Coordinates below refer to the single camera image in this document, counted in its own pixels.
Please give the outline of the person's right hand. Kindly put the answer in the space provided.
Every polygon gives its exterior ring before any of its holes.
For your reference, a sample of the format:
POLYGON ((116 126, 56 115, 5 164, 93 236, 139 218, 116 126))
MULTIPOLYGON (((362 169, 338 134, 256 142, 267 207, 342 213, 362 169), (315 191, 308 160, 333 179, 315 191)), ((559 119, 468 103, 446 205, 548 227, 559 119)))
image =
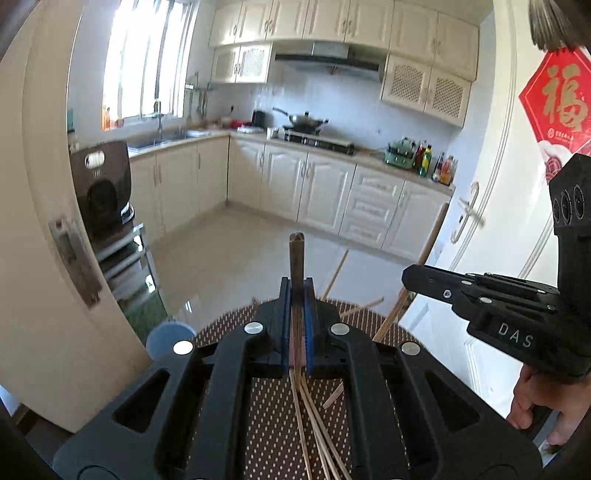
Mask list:
POLYGON ((533 423, 533 407, 547 407, 559 412, 547 442, 565 445, 590 409, 590 375, 584 380, 564 384, 523 365, 514 388, 514 398, 507 421, 516 429, 525 430, 533 423))

